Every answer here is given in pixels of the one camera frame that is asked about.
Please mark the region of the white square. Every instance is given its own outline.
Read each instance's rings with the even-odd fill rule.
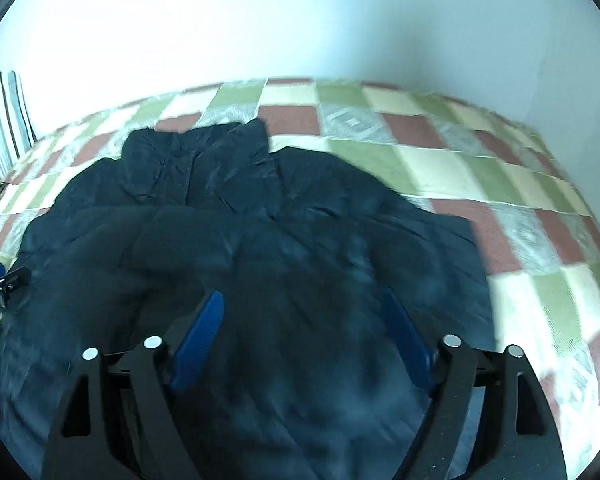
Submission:
[[[25,209],[28,209],[33,197],[35,197],[35,195],[38,193],[46,179],[54,177],[55,175],[43,175],[29,180],[24,184],[20,184],[21,186],[25,186],[25,189],[16,199],[16,202],[11,207],[11,210],[5,211],[5,213],[22,213]]]
[[[77,139],[80,134],[87,129],[89,123],[80,124],[78,126],[69,126],[62,134],[60,135],[58,142],[54,146],[54,152],[62,150],[64,147],[68,146],[75,139]]]
[[[554,203],[535,178],[533,171],[503,161],[500,162],[500,165],[520,192],[525,205],[537,209],[553,210],[555,208]]]
[[[9,184],[4,189],[4,191],[2,192],[2,196],[0,197],[0,213],[8,212],[8,211],[5,211],[4,208],[6,208],[9,205],[9,203],[11,202],[11,199],[14,197],[14,195],[20,189],[20,186],[24,186],[24,185],[25,184]]]
[[[564,363],[555,375],[555,397],[560,405],[560,439],[567,478],[575,479],[591,459],[583,453],[590,451],[589,444],[593,440],[592,418],[599,409],[598,381],[592,373],[590,355],[586,364],[572,356],[562,360]]]
[[[414,146],[397,149],[421,196],[486,200],[471,170],[454,152]]]
[[[128,120],[138,111],[139,107],[140,105],[136,105],[129,106],[127,108],[120,108],[120,110],[113,110],[109,114],[109,117],[107,117],[104,122],[97,127],[94,136],[121,130]]]
[[[27,158],[37,158],[45,151],[53,149],[53,144],[58,142],[61,136],[62,134],[53,134],[52,136],[39,140],[31,147],[30,152],[27,153]]]
[[[506,272],[488,276],[488,282],[496,350],[502,352],[508,345],[518,345],[538,377],[554,370],[558,364],[554,338],[530,276]]]
[[[453,101],[447,101],[446,104],[460,120],[462,126],[466,126],[470,130],[493,131],[491,121],[478,110]]]
[[[435,213],[433,209],[433,202],[429,198],[424,198],[423,196],[411,196],[411,195],[401,195],[401,197],[407,199],[414,206],[420,209],[424,209],[424,211],[429,211],[430,213]]]
[[[588,342],[600,332],[600,289],[587,264],[562,268],[578,309],[582,338]]]
[[[395,115],[424,115],[424,110],[412,99],[408,92],[363,87],[366,99],[376,112]]]
[[[160,114],[161,119],[204,112],[218,93],[217,88],[178,94]]]
[[[36,213],[37,211],[35,210],[29,210],[15,215],[9,228],[9,233],[0,247],[0,252],[3,255],[9,258],[16,258],[18,256],[22,235],[31,221],[36,217]]]
[[[328,152],[327,139],[312,135],[275,135],[269,137],[269,151],[276,152],[285,146],[293,146],[314,152]]]
[[[316,104],[318,94],[313,84],[268,84],[260,95],[260,106]]]

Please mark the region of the white wall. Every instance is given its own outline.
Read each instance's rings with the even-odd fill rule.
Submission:
[[[446,92],[538,128],[600,220],[600,13],[590,0],[16,0],[0,69],[34,127],[275,75]]]

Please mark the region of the silver bolt head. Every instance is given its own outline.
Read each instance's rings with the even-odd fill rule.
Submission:
[[[509,352],[509,355],[517,358],[520,358],[525,354],[525,351],[518,345],[509,345],[509,347],[507,347],[507,352]]]
[[[454,334],[447,334],[442,338],[442,342],[451,348],[458,348],[462,344],[462,340]]]
[[[162,338],[159,335],[149,336],[144,340],[145,348],[158,348],[162,344]]]
[[[85,361],[91,361],[98,357],[98,349],[97,348],[87,348],[84,352],[82,352],[82,358]]]

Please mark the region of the bed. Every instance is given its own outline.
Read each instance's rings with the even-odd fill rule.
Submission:
[[[498,350],[525,349],[560,432],[569,478],[600,449],[600,227],[531,129],[436,94],[345,80],[227,82],[92,114],[40,140],[5,179],[0,262],[29,222],[136,128],[262,118],[270,149],[331,152],[415,205],[468,218],[488,270]]]

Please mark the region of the black jacket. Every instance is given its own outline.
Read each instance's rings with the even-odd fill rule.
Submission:
[[[429,400],[385,332],[381,286],[440,334],[493,348],[467,220],[336,156],[269,153],[259,120],[131,133],[119,161],[93,164],[29,225],[15,265],[33,277],[0,324],[0,437],[33,478],[82,351],[130,349],[211,289],[224,323],[172,406],[210,480],[392,477]]]

